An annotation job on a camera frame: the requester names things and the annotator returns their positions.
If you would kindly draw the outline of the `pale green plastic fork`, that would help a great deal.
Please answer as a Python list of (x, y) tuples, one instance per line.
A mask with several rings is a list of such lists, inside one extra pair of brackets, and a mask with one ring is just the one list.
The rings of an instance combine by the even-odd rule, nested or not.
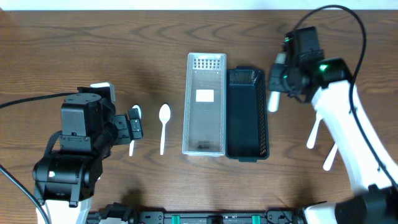
[(269, 101), (267, 109), (271, 113), (275, 113), (279, 109), (280, 92), (272, 91), (269, 95)]

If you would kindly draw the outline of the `white plastic fork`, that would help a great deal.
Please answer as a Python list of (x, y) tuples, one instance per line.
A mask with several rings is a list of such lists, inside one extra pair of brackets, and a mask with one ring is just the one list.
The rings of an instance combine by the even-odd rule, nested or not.
[(308, 149), (313, 149), (313, 147), (315, 145), (315, 141), (316, 141), (317, 133), (318, 133), (318, 128), (319, 128), (319, 125), (320, 125), (320, 121), (322, 119), (323, 119), (323, 116), (320, 114), (319, 111), (317, 111), (313, 128), (312, 128), (312, 130), (310, 132), (310, 135), (309, 135), (307, 143), (306, 143), (306, 146), (307, 146)]
[(323, 170), (329, 171), (332, 168), (333, 161), (335, 160), (335, 156), (338, 150), (338, 146), (336, 143), (332, 146), (329, 154), (327, 155), (324, 163), (323, 163)]

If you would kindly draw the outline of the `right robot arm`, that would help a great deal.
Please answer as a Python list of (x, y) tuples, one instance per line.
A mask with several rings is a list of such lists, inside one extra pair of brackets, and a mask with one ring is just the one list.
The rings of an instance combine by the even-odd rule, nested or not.
[(280, 93), (305, 97), (316, 112), (307, 141), (313, 148), (323, 121), (345, 164), (354, 197), (303, 208), (296, 223), (397, 223), (397, 164), (377, 136), (360, 102), (353, 77), (341, 58), (324, 58), (314, 27), (290, 31), (269, 74), (268, 110)]

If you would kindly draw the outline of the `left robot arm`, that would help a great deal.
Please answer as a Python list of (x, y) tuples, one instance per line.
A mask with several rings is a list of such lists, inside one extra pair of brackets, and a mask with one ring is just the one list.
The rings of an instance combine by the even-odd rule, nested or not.
[(144, 136), (138, 110), (117, 114), (115, 101), (108, 82), (79, 87), (65, 98), (62, 129), (50, 137), (32, 172), (38, 223), (138, 223), (137, 212), (119, 203), (90, 213), (103, 160), (112, 147)]

